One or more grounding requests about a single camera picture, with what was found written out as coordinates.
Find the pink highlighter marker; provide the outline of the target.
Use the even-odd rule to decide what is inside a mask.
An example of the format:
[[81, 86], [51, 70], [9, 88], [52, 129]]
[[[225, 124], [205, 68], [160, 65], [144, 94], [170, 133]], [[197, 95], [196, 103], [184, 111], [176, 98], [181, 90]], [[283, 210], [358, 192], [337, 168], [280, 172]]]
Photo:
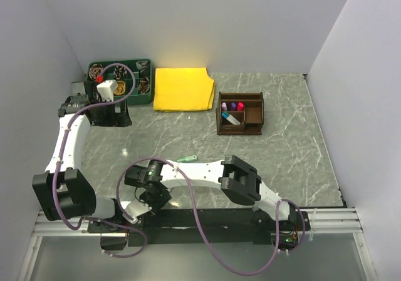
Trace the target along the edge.
[[238, 102], [236, 110], [244, 111], [244, 109], [245, 109], [245, 105], [242, 102]]

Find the brown dotted rolled tie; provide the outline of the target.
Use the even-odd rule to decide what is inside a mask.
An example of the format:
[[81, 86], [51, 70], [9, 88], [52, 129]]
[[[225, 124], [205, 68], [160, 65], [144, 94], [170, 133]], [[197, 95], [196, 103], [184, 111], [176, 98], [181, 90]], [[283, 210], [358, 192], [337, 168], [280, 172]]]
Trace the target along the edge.
[[138, 94], [145, 95], [150, 91], [150, 79], [149, 78], [140, 78], [138, 81]]

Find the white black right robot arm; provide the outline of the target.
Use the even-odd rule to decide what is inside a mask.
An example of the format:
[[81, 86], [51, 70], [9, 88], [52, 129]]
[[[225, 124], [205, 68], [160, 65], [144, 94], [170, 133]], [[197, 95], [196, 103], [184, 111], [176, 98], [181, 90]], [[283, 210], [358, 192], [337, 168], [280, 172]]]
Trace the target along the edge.
[[124, 184], [143, 188], [142, 200], [155, 212], [171, 199], [170, 189], [190, 185], [218, 189], [236, 205], [257, 207], [286, 232], [297, 225], [295, 207], [267, 187], [255, 167], [234, 155], [209, 163], [153, 158], [146, 167], [132, 165]]

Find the black patterned rolled tie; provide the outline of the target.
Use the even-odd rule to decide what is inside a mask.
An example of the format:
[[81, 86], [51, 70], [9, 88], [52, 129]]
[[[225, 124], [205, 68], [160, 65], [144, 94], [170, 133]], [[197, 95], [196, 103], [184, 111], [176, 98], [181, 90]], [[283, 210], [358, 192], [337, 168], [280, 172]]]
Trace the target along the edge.
[[116, 80], [124, 80], [127, 77], [127, 68], [124, 64], [117, 64], [113, 70], [113, 76]]

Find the yellow folded cloth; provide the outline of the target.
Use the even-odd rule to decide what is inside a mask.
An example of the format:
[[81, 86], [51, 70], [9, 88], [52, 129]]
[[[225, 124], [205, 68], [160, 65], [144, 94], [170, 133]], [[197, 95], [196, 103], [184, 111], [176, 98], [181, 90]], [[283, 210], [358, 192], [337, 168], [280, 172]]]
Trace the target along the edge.
[[208, 111], [216, 84], [206, 68], [157, 68], [155, 111]]

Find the yellow brown rolled tie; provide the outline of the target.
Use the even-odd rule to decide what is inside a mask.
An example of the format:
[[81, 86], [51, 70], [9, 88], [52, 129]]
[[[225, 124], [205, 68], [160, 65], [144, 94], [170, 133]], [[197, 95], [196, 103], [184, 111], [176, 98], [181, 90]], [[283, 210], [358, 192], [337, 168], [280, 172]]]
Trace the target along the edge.
[[124, 81], [119, 80], [117, 81], [117, 87], [113, 92], [115, 96], [123, 96], [126, 92], [126, 84]]

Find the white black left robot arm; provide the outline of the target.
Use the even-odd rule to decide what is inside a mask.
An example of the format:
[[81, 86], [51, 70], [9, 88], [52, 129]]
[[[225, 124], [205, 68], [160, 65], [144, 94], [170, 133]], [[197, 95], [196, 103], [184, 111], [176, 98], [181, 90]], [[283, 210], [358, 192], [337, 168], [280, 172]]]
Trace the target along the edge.
[[116, 201], [97, 196], [81, 172], [83, 147], [92, 126], [132, 125], [127, 103], [113, 102], [117, 88], [114, 79], [101, 83], [74, 82], [74, 94], [58, 109], [59, 134], [53, 156], [44, 173], [35, 175], [32, 181], [49, 221], [95, 217], [103, 219], [111, 232], [124, 227], [125, 216], [118, 212]]

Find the aluminium frame rail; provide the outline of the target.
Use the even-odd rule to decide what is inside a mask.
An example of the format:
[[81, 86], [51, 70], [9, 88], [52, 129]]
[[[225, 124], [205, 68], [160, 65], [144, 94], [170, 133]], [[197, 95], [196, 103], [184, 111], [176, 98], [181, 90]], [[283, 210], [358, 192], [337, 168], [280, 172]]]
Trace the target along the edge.
[[308, 213], [310, 233], [362, 233], [354, 208], [304, 208]]

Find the green compartment tray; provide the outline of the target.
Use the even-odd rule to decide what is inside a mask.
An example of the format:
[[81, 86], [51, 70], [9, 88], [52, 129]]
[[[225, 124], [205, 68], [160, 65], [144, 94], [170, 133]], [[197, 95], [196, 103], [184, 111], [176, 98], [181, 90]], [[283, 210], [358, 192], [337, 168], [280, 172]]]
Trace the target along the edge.
[[[152, 62], [150, 61], [150, 67], [151, 67], [151, 73], [150, 76], [146, 77], [150, 79], [150, 91], [145, 94], [145, 95], [139, 95], [138, 94], [138, 81], [141, 78], [139, 76], [138, 73], [138, 69], [135, 65], [135, 63], [139, 60], [142, 59], [125, 59], [125, 60], [116, 60], [116, 61], [95, 61], [89, 64], [88, 69], [87, 69], [87, 80], [91, 81], [88, 77], [88, 72], [89, 72], [89, 68], [92, 64], [95, 63], [100, 63], [103, 65], [103, 69], [105, 69], [107, 66], [109, 66], [112, 63], [118, 63], [118, 64], [124, 64], [127, 68], [127, 77], [126, 79], [122, 80], [125, 82], [126, 84], [126, 92], [123, 96], [115, 96], [114, 95], [114, 100], [120, 100], [121, 98], [123, 98], [124, 96], [127, 95], [127, 93], [130, 92], [130, 90], [133, 88], [133, 86], [135, 87], [135, 89], [132, 91], [132, 94], [129, 95], [129, 97], [126, 99], [127, 105], [129, 106], [135, 106], [135, 105], [148, 105], [150, 104], [153, 99], [154, 99], [154, 69], [152, 67]], [[105, 72], [103, 73], [103, 80], [112, 80], [114, 79], [115, 81], [119, 81], [116, 80], [113, 76], [113, 70], [114, 70], [115, 66], [112, 66], [108, 69], [105, 70]]]

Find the blue capped marker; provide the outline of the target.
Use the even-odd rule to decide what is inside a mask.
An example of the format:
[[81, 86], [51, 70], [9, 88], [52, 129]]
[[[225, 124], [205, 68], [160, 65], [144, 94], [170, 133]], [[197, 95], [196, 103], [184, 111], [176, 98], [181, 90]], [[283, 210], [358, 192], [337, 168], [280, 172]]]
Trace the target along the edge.
[[228, 122], [230, 122], [232, 125], [240, 125], [241, 122], [237, 120], [233, 115], [230, 113], [224, 111], [222, 112], [222, 117], [225, 118]]

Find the pink brown rolled tie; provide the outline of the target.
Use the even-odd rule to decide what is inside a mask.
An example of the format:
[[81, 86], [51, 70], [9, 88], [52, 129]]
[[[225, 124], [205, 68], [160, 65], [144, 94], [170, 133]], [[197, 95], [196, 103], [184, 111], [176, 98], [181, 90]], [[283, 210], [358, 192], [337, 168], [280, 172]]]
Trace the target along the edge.
[[100, 63], [92, 64], [89, 68], [88, 77], [91, 81], [96, 81], [97, 76], [101, 73], [103, 65]]

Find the brown wooden desk organizer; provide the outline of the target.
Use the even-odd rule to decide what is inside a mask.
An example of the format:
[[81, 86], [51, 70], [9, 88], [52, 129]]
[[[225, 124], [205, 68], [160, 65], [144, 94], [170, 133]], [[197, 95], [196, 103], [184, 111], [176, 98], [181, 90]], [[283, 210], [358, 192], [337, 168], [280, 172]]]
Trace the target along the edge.
[[[222, 117], [221, 104], [227, 104], [227, 112], [241, 122], [232, 125]], [[242, 102], [244, 111], [231, 111], [230, 105]], [[264, 98], [260, 93], [222, 93], [219, 92], [216, 106], [216, 132], [218, 135], [261, 135], [264, 125]]]

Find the grey rolled tie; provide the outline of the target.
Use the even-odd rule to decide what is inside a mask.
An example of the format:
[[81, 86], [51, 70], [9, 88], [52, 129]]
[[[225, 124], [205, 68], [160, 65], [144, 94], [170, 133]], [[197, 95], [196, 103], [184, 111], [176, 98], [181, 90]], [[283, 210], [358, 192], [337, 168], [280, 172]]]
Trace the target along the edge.
[[148, 59], [139, 60], [135, 63], [135, 65], [138, 69], [138, 73], [141, 78], [150, 76], [151, 67], [150, 67], [150, 61]]

